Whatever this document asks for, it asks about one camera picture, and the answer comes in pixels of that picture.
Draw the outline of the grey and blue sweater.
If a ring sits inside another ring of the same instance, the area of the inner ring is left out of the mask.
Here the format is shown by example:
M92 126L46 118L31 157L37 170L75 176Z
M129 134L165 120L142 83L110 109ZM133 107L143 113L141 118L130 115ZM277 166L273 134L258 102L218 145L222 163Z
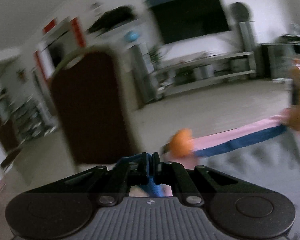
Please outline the grey and blue sweater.
M300 139L279 125L195 152L200 165L293 198L300 196Z

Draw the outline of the orange tangerine fruit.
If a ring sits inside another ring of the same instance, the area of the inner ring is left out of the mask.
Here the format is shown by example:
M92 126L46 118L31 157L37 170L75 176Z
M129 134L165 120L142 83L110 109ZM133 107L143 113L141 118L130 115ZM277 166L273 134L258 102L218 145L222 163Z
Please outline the orange tangerine fruit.
M185 158L194 152L192 130L183 128L173 135L168 143L168 150L174 158Z

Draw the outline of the pink printed towel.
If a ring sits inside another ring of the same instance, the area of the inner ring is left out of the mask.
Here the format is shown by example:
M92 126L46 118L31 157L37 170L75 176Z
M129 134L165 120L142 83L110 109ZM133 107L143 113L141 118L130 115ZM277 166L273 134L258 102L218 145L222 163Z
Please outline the pink printed towel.
M275 115L270 118L254 122L252 124L242 126L240 128L232 129L232 130L225 131L222 133L216 133L213 135L208 135L208 136L201 137L201 138L196 138L193 140L194 153L192 153L188 157L174 158L171 156L170 153L164 153L161 156L161 158L162 158L162 160L165 160L165 161L171 160L171 161L179 162L179 163L183 164L186 168L194 168L195 165L199 164L198 158L195 156L195 152L206 149L206 148L210 148L213 146L220 145L227 141L237 139L239 137L261 131L263 129L268 129L268 128L279 126L279 125L284 125L284 126L290 128L287 124L288 114L289 114L289 109L285 109L279 115ZM300 139L300 131L296 131L292 128L290 128L290 129L293 132L295 132L298 139Z

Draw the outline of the dark red chair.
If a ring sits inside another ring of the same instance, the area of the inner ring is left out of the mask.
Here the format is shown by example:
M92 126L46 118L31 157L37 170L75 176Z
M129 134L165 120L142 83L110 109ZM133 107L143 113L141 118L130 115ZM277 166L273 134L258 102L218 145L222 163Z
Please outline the dark red chair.
M79 48L64 57L50 94L75 164L114 164L141 153L129 109L123 61L107 45Z

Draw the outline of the potted green plant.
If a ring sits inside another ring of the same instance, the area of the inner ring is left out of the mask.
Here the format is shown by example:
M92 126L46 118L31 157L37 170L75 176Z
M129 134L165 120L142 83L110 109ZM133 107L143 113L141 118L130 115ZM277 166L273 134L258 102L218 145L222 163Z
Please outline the potted green plant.
M160 46L154 45L149 50L149 57L155 67L158 67L161 64L162 53L160 49Z

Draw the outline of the blue globe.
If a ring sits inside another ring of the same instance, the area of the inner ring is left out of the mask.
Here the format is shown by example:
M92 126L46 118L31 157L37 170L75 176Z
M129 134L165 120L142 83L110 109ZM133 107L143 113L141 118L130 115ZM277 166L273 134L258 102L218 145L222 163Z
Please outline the blue globe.
M132 42L137 41L139 37L140 37L140 35L136 31L131 30L128 33L126 33L125 41L128 43L132 43Z

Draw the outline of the orange juice bottle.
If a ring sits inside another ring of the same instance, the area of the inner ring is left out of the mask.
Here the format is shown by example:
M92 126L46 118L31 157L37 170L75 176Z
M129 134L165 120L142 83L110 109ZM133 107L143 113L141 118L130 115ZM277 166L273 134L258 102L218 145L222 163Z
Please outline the orange juice bottle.
M300 131L300 59L294 59L290 69L291 107L289 109L287 124L290 128Z

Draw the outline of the black television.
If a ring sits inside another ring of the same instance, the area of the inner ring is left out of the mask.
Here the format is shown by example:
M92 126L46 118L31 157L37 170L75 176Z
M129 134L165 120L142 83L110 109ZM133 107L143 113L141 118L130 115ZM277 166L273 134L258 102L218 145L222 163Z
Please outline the black television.
M221 0L174 0L150 11L164 44L230 31Z

